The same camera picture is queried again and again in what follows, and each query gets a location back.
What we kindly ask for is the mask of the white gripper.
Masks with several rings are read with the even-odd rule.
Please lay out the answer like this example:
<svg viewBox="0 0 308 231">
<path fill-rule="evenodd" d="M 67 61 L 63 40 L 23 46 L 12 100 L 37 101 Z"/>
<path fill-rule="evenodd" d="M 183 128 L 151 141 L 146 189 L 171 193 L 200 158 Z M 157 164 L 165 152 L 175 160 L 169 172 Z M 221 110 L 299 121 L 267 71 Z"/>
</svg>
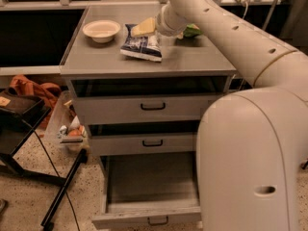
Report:
<svg viewBox="0 0 308 231">
<path fill-rule="evenodd" d="M 170 4 L 161 7 L 157 16 L 149 17 L 131 29 L 132 37 L 148 36 L 157 30 L 167 37 L 177 36 L 187 27 L 188 21 L 178 15 Z"/>
</svg>

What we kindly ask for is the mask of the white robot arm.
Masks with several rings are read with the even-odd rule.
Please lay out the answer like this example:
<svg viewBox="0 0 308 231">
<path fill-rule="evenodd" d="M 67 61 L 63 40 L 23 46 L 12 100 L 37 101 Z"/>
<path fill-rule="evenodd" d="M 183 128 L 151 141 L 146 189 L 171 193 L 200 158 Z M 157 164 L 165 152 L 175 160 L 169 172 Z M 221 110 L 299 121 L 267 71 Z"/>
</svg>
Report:
<svg viewBox="0 0 308 231">
<path fill-rule="evenodd" d="M 137 32 L 195 24 L 249 83 L 205 112 L 196 163 L 205 231 L 298 231 L 296 178 L 308 156 L 308 63 L 213 0 L 169 0 Z"/>
</svg>

